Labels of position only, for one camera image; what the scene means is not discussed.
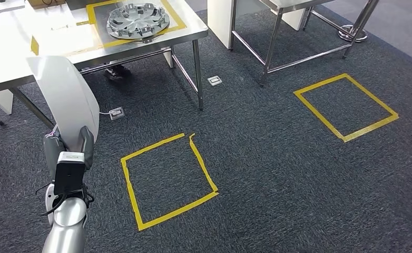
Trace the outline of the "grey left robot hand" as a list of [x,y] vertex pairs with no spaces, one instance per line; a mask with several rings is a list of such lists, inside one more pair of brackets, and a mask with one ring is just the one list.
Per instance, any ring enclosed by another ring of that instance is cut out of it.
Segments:
[[[80,129],[79,139],[82,140],[81,152],[84,153],[84,171],[86,172],[90,170],[93,164],[93,152],[95,144],[94,135],[87,126],[84,126]],[[61,139],[57,124],[54,126],[51,133],[44,136],[43,144],[46,164],[50,171],[51,180],[54,181],[58,157],[61,152],[67,151],[67,148]]]

